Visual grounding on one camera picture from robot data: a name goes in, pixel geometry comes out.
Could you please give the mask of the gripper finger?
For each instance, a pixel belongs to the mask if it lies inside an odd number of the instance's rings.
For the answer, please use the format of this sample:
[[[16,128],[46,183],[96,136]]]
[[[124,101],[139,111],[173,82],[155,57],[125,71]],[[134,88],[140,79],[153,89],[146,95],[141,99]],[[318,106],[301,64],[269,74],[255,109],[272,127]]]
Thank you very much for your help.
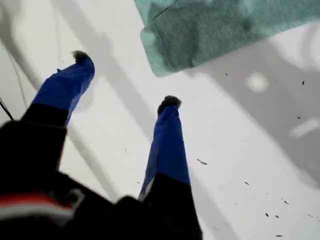
[[[178,240],[201,240],[179,116],[181,100],[167,95],[157,109],[139,200],[167,221]]]
[[[47,173],[59,168],[68,123],[89,88],[95,65],[83,51],[74,63],[48,77],[20,119],[0,127],[0,171]]]

